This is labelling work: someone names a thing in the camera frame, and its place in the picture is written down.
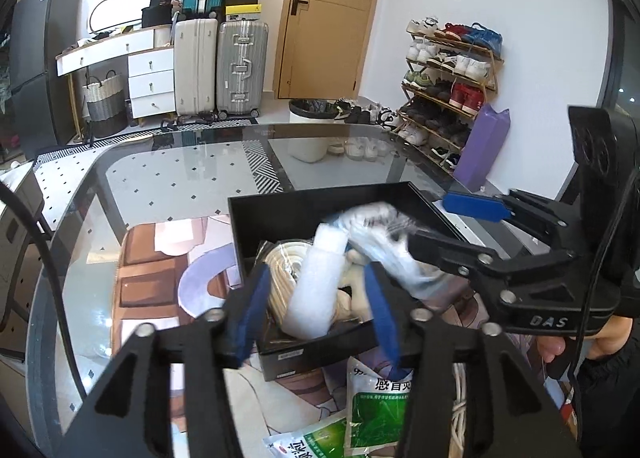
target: blue sneaker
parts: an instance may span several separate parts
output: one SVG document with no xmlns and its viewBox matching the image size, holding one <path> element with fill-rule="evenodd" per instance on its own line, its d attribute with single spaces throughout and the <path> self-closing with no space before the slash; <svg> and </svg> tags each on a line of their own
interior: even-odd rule
<svg viewBox="0 0 640 458">
<path fill-rule="evenodd" d="M 494 51 L 494 55 L 500 57 L 502 52 L 502 36 L 493 30 L 482 26 L 480 23 L 475 22 L 471 31 L 468 34 L 462 36 L 462 41 L 470 44 L 477 44 L 484 48 L 489 48 Z"/>
</svg>

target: black cable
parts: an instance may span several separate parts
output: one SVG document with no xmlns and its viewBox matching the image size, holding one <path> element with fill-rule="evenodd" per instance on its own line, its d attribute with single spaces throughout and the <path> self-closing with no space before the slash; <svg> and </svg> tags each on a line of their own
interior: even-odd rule
<svg viewBox="0 0 640 458">
<path fill-rule="evenodd" d="M 580 402 L 580 389 L 578 388 L 575 371 L 578 367 L 578 362 L 580 361 L 580 354 L 582 353 L 584 333 L 587 329 L 589 312 L 591 310 L 591 300 L 598 283 L 598 278 L 600 277 L 600 271 L 602 270 L 602 265 L 604 264 L 604 258 L 607 254 L 607 251 L 609 250 L 611 242 L 613 241 L 613 237 L 618 230 L 618 225 L 620 223 L 620 220 L 622 219 L 623 213 L 625 212 L 626 204 L 628 203 L 632 192 L 636 188 L 636 181 L 638 180 L 639 175 L 640 168 L 635 167 L 634 170 L 629 174 L 629 177 L 626 179 L 625 187 L 622 191 L 622 196 L 620 197 L 620 202 L 618 203 L 614 214 L 611 216 L 609 224 L 607 225 L 607 229 L 602 236 L 600 244 L 598 245 L 598 248 L 596 250 L 596 254 L 593 258 L 593 264 L 591 265 L 589 276 L 589 284 L 587 286 L 587 291 L 584 294 L 584 300 L 582 302 L 582 317 L 580 318 L 580 325 L 578 326 L 578 331 L 575 338 L 575 353 L 567 371 L 567 377 L 569 378 L 569 382 L 571 383 L 571 386 L 574 390 L 574 398 L 572 400 L 572 403 L 574 405 L 574 412 L 576 414 L 576 417 L 578 418 L 578 444 L 580 443 L 580 439 L 582 437 L 582 420 L 580 412 L 582 406 Z"/>
<path fill-rule="evenodd" d="M 56 311 L 58 325 L 60 326 L 62 346 L 65 349 L 66 362 L 69 365 L 69 370 L 71 371 L 71 376 L 73 377 L 80 398 L 84 401 L 86 398 L 86 390 L 84 389 L 84 384 L 80 378 L 80 371 L 78 371 L 78 366 L 76 365 L 76 358 L 74 357 L 74 350 L 71 345 L 71 336 L 69 335 L 69 326 L 66 322 L 65 305 L 62 300 L 62 287 L 60 286 L 58 272 L 56 271 L 56 265 L 54 264 L 53 257 L 49 251 L 49 246 L 47 245 L 44 236 L 40 232 L 39 226 L 33 219 L 33 216 L 31 216 L 27 207 L 11 191 L 11 189 L 5 186 L 1 181 L 0 201 L 4 202 L 7 208 L 18 218 L 40 253 L 42 266 L 49 278 L 48 281 L 51 287 L 51 295 L 53 296 L 53 305 Z"/>
</svg>

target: black refrigerator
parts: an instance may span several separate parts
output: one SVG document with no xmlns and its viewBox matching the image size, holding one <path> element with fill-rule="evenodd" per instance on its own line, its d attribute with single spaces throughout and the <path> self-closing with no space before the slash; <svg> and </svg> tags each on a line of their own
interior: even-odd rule
<svg viewBox="0 0 640 458">
<path fill-rule="evenodd" d="M 76 133 L 66 76 L 56 56 L 76 42 L 80 0 L 20 0 L 9 48 L 15 129 L 27 160 Z"/>
</svg>

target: green medicine packet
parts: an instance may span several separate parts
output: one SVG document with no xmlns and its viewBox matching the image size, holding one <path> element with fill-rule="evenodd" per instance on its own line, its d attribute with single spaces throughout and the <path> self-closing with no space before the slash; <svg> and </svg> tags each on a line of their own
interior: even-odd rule
<svg viewBox="0 0 640 458">
<path fill-rule="evenodd" d="M 274 458 L 344 458 L 346 427 L 346 411 L 341 411 L 299 431 L 262 441 Z"/>
<path fill-rule="evenodd" d="M 412 375 L 393 382 L 353 357 L 349 359 L 345 456 L 369 454 L 398 443 Z"/>
</svg>

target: red sneaker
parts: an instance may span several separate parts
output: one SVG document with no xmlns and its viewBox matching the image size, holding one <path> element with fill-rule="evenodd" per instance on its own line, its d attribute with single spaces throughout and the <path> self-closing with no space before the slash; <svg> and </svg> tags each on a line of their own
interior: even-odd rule
<svg viewBox="0 0 640 458">
<path fill-rule="evenodd" d="M 451 24 L 447 23 L 442 30 L 435 30 L 433 33 L 436 37 L 442 37 L 446 39 L 454 39 L 456 41 L 462 41 L 462 36 L 468 34 L 471 27 L 466 24 Z"/>
<path fill-rule="evenodd" d="M 453 88 L 451 89 L 451 98 L 449 99 L 449 104 L 455 106 L 457 109 L 462 109 L 466 101 L 466 90 L 465 85 L 461 83 L 455 83 Z"/>
<path fill-rule="evenodd" d="M 466 99 L 462 105 L 462 110 L 467 113 L 476 114 L 484 104 L 484 94 L 477 88 L 466 87 Z"/>
</svg>

